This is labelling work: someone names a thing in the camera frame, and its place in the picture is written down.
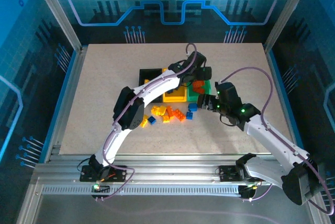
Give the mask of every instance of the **yellow tray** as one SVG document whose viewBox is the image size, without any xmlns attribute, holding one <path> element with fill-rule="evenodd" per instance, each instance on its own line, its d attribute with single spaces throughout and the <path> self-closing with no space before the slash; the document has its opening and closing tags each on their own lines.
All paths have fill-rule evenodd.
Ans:
<svg viewBox="0 0 335 224">
<path fill-rule="evenodd" d="M 174 90 L 172 93 L 163 94 L 163 102 L 172 103 L 172 102 L 186 102 L 187 101 L 187 87 L 180 86 L 177 90 Z"/>
</svg>

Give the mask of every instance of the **green tray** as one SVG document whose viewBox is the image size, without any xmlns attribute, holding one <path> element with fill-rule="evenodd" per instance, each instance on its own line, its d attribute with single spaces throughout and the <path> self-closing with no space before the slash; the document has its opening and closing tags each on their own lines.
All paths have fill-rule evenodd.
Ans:
<svg viewBox="0 0 335 224">
<path fill-rule="evenodd" d="M 210 80 L 205 81 L 205 85 L 203 86 L 206 94 L 210 94 Z M 199 93 L 193 91 L 193 86 L 190 85 L 187 88 L 187 101 L 188 102 L 197 102 Z"/>
</svg>

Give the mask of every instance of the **blue lego brick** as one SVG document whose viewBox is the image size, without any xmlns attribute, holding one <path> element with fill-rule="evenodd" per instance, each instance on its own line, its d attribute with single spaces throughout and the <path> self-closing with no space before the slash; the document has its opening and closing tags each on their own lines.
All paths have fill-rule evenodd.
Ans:
<svg viewBox="0 0 335 224">
<path fill-rule="evenodd" d="M 154 123 L 156 123 L 156 119 L 154 117 L 152 117 L 152 116 L 150 118 L 148 118 L 148 121 L 149 121 L 149 123 L 151 125 L 153 125 Z"/>
<path fill-rule="evenodd" d="M 193 119 L 193 113 L 190 113 L 189 111 L 186 113 L 186 119 Z"/>
<path fill-rule="evenodd" d="M 188 105 L 188 110 L 189 111 L 197 111 L 198 110 L 198 106 L 196 103 L 191 103 Z"/>
</svg>

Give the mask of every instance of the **table surface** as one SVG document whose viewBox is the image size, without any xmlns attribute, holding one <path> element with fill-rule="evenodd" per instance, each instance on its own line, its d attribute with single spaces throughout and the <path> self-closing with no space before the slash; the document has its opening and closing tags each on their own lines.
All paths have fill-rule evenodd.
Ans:
<svg viewBox="0 0 335 224">
<path fill-rule="evenodd" d="M 186 58 L 185 43 L 169 44 L 91 44 L 88 46 L 70 115 L 61 143 L 60 154 L 92 154 L 103 145 L 113 122 L 113 109 L 121 89 L 138 86 L 139 70 L 165 68 Z M 214 82 L 245 66 L 256 66 L 270 73 L 260 43 L 197 43 L 207 58 Z M 231 77 L 243 103 L 262 109 L 270 85 L 261 72 L 247 70 Z M 145 113 L 150 115 L 154 104 Z M 188 103 L 170 103 L 173 109 L 186 113 Z M 276 90 L 265 111 L 265 117 L 283 135 L 291 139 Z M 193 120 L 168 124 L 157 117 L 157 123 L 132 131 L 118 153 L 264 153 L 255 139 L 237 127 L 227 127 L 219 115 L 198 110 Z"/>
</svg>

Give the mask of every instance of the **metal floor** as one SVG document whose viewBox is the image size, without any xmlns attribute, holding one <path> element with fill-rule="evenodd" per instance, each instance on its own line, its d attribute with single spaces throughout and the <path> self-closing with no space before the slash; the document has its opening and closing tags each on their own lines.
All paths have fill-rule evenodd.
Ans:
<svg viewBox="0 0 335 224">
<path fill-rule="evenodd" d="M 261 194 L 266 187 L 259 189 Z M 297 206 L 273 187 L 261 200 L 242 202 L 221 196 L 115 196 L 96 202 L 92 196 L 43 195 L 34 223 L 238 223 L 307 224 L 307 205 Z"/>
</svg>

